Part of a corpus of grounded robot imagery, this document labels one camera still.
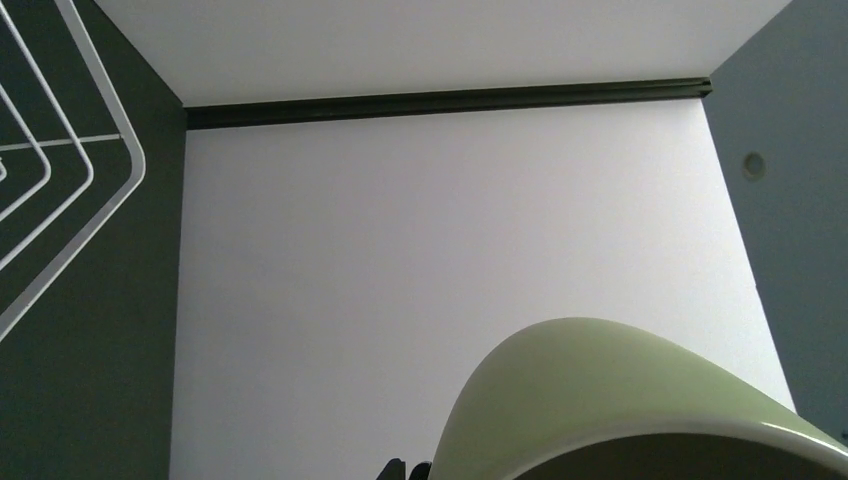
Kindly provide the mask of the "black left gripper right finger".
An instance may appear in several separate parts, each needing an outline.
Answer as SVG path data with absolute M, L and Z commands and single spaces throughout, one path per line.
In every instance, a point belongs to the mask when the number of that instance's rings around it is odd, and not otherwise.
M 408 480 L 428 480 L 432 468 L 431 462 L 421 462 L 415 465 L 409 473 Z

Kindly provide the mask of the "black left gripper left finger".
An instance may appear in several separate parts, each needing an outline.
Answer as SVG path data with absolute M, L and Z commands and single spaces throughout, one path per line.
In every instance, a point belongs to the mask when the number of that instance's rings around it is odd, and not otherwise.
M 389 460 L 376 480 L 405 480 L 405 462 L 399 458 Z

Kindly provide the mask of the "cream mug green handle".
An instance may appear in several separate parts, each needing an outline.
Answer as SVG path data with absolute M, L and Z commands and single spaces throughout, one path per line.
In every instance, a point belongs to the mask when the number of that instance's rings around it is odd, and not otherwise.
M 495 347 L 433 479 L 843 479 L 847 450 L 754 386 L 626 324 L 564 318 Z

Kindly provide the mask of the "white wire dish rack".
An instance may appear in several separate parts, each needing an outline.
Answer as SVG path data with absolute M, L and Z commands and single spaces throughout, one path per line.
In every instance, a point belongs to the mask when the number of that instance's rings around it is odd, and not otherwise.
M 146 178 L 138 51 L 94 1 L 1 5 L 1 338 Z

